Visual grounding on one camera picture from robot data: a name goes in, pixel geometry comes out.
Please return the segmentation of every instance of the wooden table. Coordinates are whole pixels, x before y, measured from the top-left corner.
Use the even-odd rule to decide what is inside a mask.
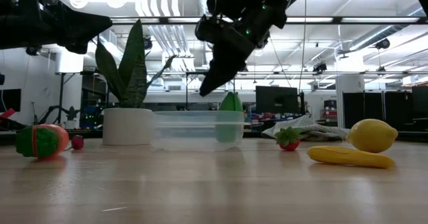
[[[319,144],[167,152],[89,140],[50,162],[1,147],[0,223],[428,223],[428,144],[394,144],[391,170],[316,164],[306,150]]]

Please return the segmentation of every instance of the black robotic arm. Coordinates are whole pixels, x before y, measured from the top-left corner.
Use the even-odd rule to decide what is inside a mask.
[[[0,0],[0,49],[27,47],[36,55],[57,43],[85,54],[88,42],[111,26],[109,17],[74,11],[60,0]]]
[[[245,68],[255,48],[263,48],[275,25],[286,24],[286,9],[296,0],[207,0],[211,17],[204,15],[195,29],[196,37],[212,43],[213,59],[200,89],[206,96],[232,80]],[[232,20],[226,21],[223,16]]]

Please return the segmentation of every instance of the lemon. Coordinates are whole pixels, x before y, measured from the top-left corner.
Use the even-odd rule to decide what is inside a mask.
[[[359,150],[380,153],[388,150],[398,135],[397,130],[385,122],[366,119],[350,129],[346,141]]]

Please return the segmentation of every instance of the snake plant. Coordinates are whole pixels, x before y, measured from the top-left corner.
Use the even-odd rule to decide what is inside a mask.
[[[142,108],[148,87],[170,68],[175,57],[175,55],[170,57],[165,66],[147,81],[146,54],[140,20],[132,26],[119,68],[116,67],[113,55],[99,37],[95,51],[96,65],[106,78],[108,89],[118,98],[121,108]]]

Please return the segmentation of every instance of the plastic tub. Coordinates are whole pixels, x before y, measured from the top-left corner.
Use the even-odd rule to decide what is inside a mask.
[[[165,150],[222,151],[242,141],[243,112],[154,112],[151,144]]]

